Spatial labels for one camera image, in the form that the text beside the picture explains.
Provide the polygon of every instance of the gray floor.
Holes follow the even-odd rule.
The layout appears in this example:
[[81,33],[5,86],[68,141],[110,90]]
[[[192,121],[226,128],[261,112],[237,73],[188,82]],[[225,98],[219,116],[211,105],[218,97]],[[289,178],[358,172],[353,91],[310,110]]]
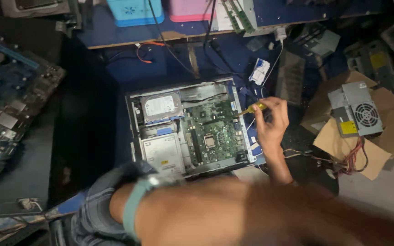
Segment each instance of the gray floor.
[[341,198],[368,210],[394,215],[394,160],[386,163],[375,180],[358,173],[342,176],[339,181]]

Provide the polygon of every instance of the man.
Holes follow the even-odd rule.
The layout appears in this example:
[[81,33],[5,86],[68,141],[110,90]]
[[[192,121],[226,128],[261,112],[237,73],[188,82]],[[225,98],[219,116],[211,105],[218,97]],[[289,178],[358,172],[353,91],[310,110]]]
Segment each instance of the man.
[[144,181],[134,179],[147,173],[144,164],[117,168],[90,188],[74,215],[75,241],[90,246],[135,241],[144,246],[394,245],[394,222],[288,185],[293,178],[281,148],[289,124],[287,102],[275,97],[260,102],[273,116],[266,123],[254,108],[272,184],[211,178],[145,192]]

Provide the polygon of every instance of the blue plastic bin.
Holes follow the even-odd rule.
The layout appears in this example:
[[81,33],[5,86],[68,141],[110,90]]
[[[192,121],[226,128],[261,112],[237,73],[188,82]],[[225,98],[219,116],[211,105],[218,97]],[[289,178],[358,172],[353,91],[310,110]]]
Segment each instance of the blue plastic bin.
[[[148,0],[107,0],[107,3],[119,27],[155,24]],[[163,22],[161,0],[151,0],[151,5],[158,23]]]

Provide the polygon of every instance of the yellow warning label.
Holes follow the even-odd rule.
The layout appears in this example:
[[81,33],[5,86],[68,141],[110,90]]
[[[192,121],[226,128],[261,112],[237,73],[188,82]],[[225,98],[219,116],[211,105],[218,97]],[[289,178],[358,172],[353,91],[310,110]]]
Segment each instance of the yellow warning label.
[[370,55],[370,62],[372,63],[372,67],[373,69],[378,69],[380,67],[383,67],[385,65],[387,65],[387,57],[386,54],[382,51]]
[[355,122],[353,120],[351,121],[346,121],[346,122],[341,122],[340,127],[342,128],[342,133],[343,134],[351,134],[351,133],[357,133],[357,127],[355,126]]

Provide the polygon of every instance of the green motherboard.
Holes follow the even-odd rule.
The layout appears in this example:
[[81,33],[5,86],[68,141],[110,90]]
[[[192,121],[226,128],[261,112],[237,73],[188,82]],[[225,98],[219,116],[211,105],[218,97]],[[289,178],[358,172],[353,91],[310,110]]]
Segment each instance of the green motherboard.
[[235,157],[244,137],[229,100],[184,109],[182,126],[194,166]]

